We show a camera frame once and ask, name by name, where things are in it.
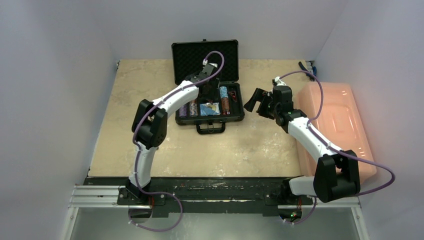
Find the mixed colour chip stack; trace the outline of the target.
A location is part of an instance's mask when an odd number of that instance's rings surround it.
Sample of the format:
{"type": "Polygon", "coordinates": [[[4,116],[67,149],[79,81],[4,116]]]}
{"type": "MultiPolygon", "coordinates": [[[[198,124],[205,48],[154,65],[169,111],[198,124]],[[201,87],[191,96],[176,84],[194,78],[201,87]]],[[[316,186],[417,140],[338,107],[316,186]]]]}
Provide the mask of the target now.
{"type": "Polygon", "coordinates": [[[198,116],[198,105],[195,102],[189,103],[189,115],[190,117],[198,116]]]}

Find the purple chip stack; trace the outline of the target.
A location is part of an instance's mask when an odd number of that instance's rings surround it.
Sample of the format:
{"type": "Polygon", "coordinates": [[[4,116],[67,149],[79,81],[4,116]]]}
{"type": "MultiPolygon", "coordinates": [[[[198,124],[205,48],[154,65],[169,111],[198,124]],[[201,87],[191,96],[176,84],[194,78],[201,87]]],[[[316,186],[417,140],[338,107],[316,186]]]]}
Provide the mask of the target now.
{"type": "Polygon", "coordinates": [[[178,115],[179,115],[180,118],[186,118],[187,113],[188,113],[188,110],[187,110],[187,107],[185,105],[180,107],[179,110],[178,110],[178,115]]]}

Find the black poker set case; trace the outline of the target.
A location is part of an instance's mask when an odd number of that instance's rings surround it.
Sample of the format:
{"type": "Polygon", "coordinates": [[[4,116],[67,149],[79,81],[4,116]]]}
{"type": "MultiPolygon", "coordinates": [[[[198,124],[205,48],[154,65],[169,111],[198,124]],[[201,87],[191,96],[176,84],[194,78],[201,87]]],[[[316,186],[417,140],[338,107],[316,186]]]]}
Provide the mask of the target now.
{"type": "Polygon", "coordinates": [[[226,123],[244,119],[239,80],[239,42],[206,39],[171,45],[174,82],[202,80],[220,72],[199,87],[198,97],[175,113],[179,126],[196,126],[200,135],[220,134],[226,123]]]}

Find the white triangular dealer button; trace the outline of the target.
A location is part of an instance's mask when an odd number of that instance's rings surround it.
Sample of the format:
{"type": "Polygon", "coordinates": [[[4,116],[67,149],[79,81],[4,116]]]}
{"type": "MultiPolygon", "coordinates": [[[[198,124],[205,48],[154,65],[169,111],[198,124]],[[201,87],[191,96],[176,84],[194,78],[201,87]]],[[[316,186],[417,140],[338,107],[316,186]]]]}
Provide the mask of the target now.
{"type": "Polygon", "coordinates": [[[235,91],[229,91],[228,95],[230,96],[230,98],[234,101],[237,102],[237,93],[235,91]]]}

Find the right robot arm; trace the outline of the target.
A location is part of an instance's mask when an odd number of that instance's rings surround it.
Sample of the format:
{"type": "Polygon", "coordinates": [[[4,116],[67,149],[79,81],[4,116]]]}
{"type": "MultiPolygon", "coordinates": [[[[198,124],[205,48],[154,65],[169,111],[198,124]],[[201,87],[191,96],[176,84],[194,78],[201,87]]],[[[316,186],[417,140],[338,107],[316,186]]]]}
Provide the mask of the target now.
{"type": "Polygon", "coordinates": [[[330,147],[324,135],[309,123],[307,115],[294,108],[292,97],[292,90],[287,85],[276,85],[272,91],[256,88],[243,106],[252,112],[259,103],[258,115],[274,120],[307,150],[316,163],[313,176],[297,176],[282,182],[282,200],[292,204],[304,195],[328,203],[358,194],[361,184],[356,154],[338,146],[330,147]]]}

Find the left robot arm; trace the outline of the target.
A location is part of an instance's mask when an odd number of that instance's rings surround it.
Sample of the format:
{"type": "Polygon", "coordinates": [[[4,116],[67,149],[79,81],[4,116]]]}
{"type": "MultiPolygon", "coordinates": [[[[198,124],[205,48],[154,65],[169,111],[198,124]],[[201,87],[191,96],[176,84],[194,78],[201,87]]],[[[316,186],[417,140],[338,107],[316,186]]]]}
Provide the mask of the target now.
{"type": "Polygon", "coordinates": [[[168,118],[184,104],[195,100],[200,86],[216,78],[224,64],[203,61],[203,69],[189,79],[183,80],[176,88],[153,101],[142,100],[133,121],[132,142],[136,146],[134,170],[126,186],[129,197],[138,205],[146,203],[151,182],[151,169],[156,150],[167,135],[168,118]]]}

